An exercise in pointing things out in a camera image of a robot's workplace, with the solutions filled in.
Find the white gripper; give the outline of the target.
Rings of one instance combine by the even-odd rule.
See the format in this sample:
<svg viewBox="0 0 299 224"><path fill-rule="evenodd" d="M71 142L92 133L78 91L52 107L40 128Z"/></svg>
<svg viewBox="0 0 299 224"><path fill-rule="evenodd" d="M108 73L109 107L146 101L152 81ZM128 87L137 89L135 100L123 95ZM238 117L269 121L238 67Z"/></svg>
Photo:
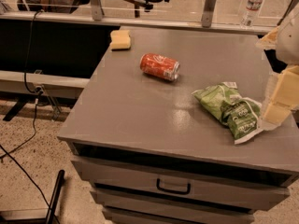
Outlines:
<svg viewBox="0 0 299 224"><path fill-rule="evenodd" d="M276 49L277 58L286 64L299 64L299 4L279 28L272 29L256 43L259 49ZM288 65L268 78L262 104L262 125L281 125L299 106L299 65Z"/></svg>

